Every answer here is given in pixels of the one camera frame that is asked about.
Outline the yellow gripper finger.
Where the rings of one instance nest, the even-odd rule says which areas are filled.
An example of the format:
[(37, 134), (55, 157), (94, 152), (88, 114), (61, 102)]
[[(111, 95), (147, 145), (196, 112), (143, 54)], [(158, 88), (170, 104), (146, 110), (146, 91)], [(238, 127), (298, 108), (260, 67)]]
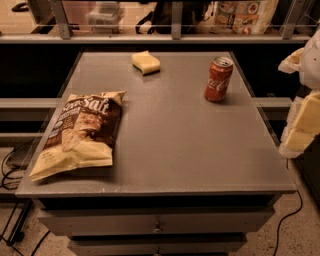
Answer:
[(279, 146), (284, 158), (296, 158), (320, 134), (320, 91), (305, 98), (296, 97), (291, 104)]
[(299, 48), (298, 50), (291, 53), (288, 57), (281, 61), (278, 66), (278, 70), (287, 74), (292, 74), (294, 72), (301, 71), (301, 56), (304, 48)]

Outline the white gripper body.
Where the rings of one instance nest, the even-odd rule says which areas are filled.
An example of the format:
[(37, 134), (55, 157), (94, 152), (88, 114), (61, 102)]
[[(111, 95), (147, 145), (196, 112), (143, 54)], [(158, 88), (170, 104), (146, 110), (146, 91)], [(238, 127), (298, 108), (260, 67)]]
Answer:
[(306, 43), (300, 59), (300, 83), (310, 89), (320, 89), (320, 30)]

